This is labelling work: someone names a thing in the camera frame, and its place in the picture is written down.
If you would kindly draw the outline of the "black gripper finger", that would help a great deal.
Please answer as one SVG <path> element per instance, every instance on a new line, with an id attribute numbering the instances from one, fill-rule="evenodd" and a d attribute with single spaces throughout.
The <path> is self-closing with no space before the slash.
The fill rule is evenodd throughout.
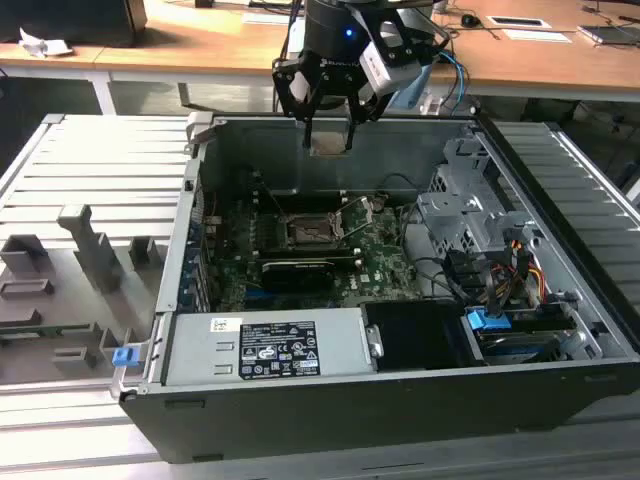
<path id="1" fill-rule="evenodd" d="M 364 83 L 356 79 L 348 79 L 346 99 L 348 101 L 348 126 L 345 141 L 345 149 L 350 150 L 353 146 L 356 127 L 367 121 L 377 121 L 388 106 L 388 95 L 378 96 L 373 94 L 363 104 L 360 103 L 359 91 Z"/>
<path id="2" fill-rule="evenodd" d="M 304 123 L 302 145 L 309 149 L 313 117 L 320 104 L 320 57 L 302 53 L 295 60 L 276 59 L 272 79 L 283 113 Z"/>

